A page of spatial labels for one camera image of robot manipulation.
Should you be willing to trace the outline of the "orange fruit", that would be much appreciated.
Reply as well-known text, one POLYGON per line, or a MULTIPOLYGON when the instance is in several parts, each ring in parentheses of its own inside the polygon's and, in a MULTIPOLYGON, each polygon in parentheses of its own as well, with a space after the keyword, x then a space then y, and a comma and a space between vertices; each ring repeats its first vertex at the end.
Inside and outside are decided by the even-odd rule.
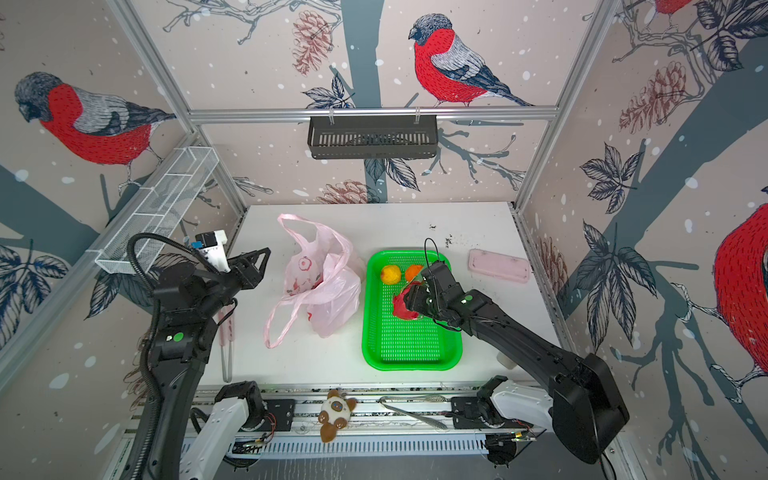
POLYGON ((423 266, 418 264, 409 266, 405 271, 405 280, 408 283, 412 282, 420 275, 422 269, 423 266))

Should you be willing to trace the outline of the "red dragon fruit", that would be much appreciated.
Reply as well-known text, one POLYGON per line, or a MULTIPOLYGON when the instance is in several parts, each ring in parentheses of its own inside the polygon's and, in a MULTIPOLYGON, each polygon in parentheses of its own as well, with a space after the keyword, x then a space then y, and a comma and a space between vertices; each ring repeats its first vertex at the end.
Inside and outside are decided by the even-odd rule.
POLYGON ((407 308, 405 303, 405 297, 413 287, 412 283, 409 283, 405 288, 393 298, 393 316, 401 320, 416 320, 420 314, 411 311, 407 308))

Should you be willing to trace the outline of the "yellow mango fruit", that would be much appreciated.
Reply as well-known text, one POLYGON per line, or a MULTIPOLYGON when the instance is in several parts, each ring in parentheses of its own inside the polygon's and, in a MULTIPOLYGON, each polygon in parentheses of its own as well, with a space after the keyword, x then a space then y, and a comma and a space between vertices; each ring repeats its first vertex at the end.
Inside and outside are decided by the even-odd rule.
POLYGON ((380 280, 384 285, 396 285, 402 279, 402 271, 397 265, 386 265, 380 272, 380 280))

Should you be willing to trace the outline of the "green plastic basket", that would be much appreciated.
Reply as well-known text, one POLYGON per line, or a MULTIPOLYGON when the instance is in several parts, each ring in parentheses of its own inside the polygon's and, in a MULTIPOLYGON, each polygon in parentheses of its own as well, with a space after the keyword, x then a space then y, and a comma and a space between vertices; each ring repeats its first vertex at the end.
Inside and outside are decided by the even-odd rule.
POLYGON ((367 263, 363 308, 362 354, 366 362, 381 371, 445 371, 455 367, 463 354, 462 335, 419 317, 403 320, 393 315, 393 299, 407 282, 386 285, 380 279, 384 267, 405 271, 426 261, 447 262, 434 251, 382 250, 367 263))

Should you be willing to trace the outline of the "pink plastic bag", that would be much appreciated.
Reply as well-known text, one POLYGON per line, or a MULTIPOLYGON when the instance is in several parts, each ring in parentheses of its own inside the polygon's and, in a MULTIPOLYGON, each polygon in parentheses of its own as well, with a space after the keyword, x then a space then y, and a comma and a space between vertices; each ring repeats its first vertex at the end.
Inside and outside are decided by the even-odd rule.
POLYGON ((288 261, 283 295, 263 329, 263 341, 269 349, 283 343, 302 312, 319 337, 335 334, 360 307, 365 273, 365 263, 352 242, 331 227, 294 214, 281 214, 277 221, 300 251, 288 261), (282 307, 291 309, 290 318, 272 340, 270 329, 282 307))

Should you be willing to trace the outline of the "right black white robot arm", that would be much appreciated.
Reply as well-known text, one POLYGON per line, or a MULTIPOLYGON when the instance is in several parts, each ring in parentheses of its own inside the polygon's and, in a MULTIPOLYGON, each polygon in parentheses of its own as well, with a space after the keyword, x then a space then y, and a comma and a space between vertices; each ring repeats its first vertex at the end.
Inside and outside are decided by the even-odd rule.
POLYGON ((563 446, 595 464, 630 415, 607 363, 581 357, 543 339, 507 315, 490 297, 464 291, 442 261, 422 270, 403 291, 407 310, 495 347, 544 387, 553 400, 552 426, 563 446))

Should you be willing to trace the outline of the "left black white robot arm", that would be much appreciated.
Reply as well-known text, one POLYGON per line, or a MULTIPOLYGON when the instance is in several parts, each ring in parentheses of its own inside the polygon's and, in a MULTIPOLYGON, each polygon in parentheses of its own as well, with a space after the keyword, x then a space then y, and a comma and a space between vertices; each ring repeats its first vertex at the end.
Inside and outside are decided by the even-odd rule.
POLYGON ((266 406, 254 382, 224 388, 213 413, 188 451, 182 449, 193 400, 209 361, 221 319, 242 290, 263 280, 267 248, 230 259, 225 272, 204 257, 164 268, 152 284, 150 336, 140 357, 147 401, 124 479, 211 479, 242 427, 255 428, 266 406))

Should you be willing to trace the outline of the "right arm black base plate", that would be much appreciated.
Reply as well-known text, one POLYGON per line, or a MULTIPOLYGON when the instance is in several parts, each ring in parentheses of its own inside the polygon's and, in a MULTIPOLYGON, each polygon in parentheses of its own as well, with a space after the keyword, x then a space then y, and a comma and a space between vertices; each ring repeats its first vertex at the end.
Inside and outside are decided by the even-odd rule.
POLYGON ((449 417, 457 430, 512 428, 529 431, 533 425, 518 419, 505 419, 488 402, 477 397, 452 397, 449 417))

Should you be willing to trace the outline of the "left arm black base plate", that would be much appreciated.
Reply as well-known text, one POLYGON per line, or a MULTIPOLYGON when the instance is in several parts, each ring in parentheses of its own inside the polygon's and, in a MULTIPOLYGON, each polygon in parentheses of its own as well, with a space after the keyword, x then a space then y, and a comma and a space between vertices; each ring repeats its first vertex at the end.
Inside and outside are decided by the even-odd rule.
POLYGON ((263 401, 266 407, 264 420, 257 428, 258 432, 270 433, 272 431, 282 433, 292 430, 296 401, 294 399, 279 398, 263 401))

